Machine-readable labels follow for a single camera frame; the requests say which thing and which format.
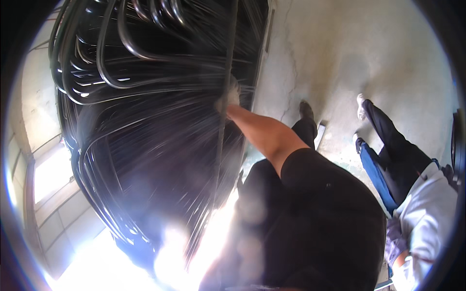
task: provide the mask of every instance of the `cable bundle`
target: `cable bundle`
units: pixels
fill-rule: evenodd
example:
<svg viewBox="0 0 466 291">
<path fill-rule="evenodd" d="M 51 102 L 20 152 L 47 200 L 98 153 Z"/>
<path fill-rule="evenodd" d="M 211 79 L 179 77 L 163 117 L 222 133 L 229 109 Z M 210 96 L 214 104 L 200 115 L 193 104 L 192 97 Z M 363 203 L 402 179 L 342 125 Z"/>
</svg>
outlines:
<svg viewBox="0 0 466 291">
<path fill-rule="evenodd" d="M 172 223 L 191 234 L 189 263 L 238 175 L 244 138 L 213 104 L 229 77 L 235 17 L 231 74 L 250 109 L 268 10 L 266 0 L 238 5 L 231 15 L 229 0 L 65 0 L 53 27 L 48 55 L 75 179 L 147 270 Z"/>
</svg>

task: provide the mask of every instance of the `blue jeans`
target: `blue jeans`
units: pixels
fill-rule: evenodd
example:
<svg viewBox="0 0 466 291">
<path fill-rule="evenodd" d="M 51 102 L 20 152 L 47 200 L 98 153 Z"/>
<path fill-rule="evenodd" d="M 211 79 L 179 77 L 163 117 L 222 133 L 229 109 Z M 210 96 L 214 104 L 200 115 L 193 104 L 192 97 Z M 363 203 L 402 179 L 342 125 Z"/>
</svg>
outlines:
<svg viewBox="0 0 466 291">
<path fill-rule="evenodd" d="M 361 162 L 363 163 L 364 170 L 372 181 L 372 184 L 374 184 L 388 213 L 393 215 L 393 211 L 398 208 L 398 205 L 390 195 L 387 183 L 382 176 L 378 163 L 375 162 L 376 160 L 378 160 L 377 153 L 366 142 L 363 142 L 361 144 Z"/>
</svg>

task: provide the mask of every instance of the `black pants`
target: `black pants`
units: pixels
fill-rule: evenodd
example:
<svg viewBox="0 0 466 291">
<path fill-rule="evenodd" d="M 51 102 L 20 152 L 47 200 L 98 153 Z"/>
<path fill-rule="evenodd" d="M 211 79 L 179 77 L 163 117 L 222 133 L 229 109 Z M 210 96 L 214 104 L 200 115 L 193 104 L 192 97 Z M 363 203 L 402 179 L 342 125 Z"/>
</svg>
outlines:
<svg viewBox="0 0 466 291">
<path fill-rule="evenodd" d="M 317 125 L 312 118 L 304 117 L 291 128 L 302 141 L 315 150 L 314 139 L 317 136 Z"/>
<path fill-rule="evenodd" d="M 416 145 L 397 131 L 390 118 L 370 100 L 363 102 L 366 116 L 384 143 L 380 154 L 374 157 L 384 176 L 390 194 L 400 205 L 414 182 L 432 160 Z"/>
</svg>

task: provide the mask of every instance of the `shoe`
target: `shoe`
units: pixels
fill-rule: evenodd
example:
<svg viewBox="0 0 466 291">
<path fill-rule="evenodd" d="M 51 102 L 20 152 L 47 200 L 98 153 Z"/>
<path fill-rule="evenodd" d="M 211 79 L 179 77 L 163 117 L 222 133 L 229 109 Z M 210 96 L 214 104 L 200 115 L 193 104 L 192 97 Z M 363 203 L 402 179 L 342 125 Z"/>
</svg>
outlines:
<svg viewBox="0 0 466 291">
<path fill-rule="evenodd" d="M 361 154 L 361 145 L 362 145 L 362 142 L 357 142 L 357 139 L 359 138 L 359 133 L 358 131 L 356 131 L 354 134 L 353 134 L 353 143 L 356 145 L 356 153 L 358 155 Z"/>
<path fill-rule="evenodd" d="M 307 101 L 302 100 L 299 103 L 299 116 L 301 119 L 304 117 L 309 117 L 310 119 L 314 120 L 314 112 L 312 111 L 311 106 Z"/>
<path fill-rule="evenodd" d="M 366 111 L 363 108 L 364 100 L 366 100 L 366 99 L 364 98 L 364 95 L 362 95 L 362 94 L 359 94 L 356 97 L 356 101 L 357 101 L 357 117 L 361 121 L 364 121 L 366 119 Z"/>
</svg>

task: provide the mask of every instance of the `person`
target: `person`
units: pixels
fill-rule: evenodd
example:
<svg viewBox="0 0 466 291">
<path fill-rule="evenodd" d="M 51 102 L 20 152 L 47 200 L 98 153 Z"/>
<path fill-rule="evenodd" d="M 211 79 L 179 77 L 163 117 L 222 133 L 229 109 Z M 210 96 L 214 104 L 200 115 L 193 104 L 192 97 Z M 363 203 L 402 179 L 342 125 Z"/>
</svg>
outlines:
<svg viewBox="0 0 466 291">
<path fill-rule="evenodd" d="M 438 162 L 397 131 L 374 104 L 357 97 L 358 118 L 369 120 L 384 143 L 380 154 L 354 135 L 363 167 L 392 218 L 387 222 L 384 257 L 398 291 L 415 289 L 446 246 L 457 193 Z"/>
<path fill-rule="evenodd" d="M 228 119 L 266 159 L 240 184 L 224 250 L 199 289 L 374 290 L 386 217 L 361 181 L 316 152 L 309 104 L 290 129 L 239 106 L 236 89 L 227 98 Z"/>
</svg>

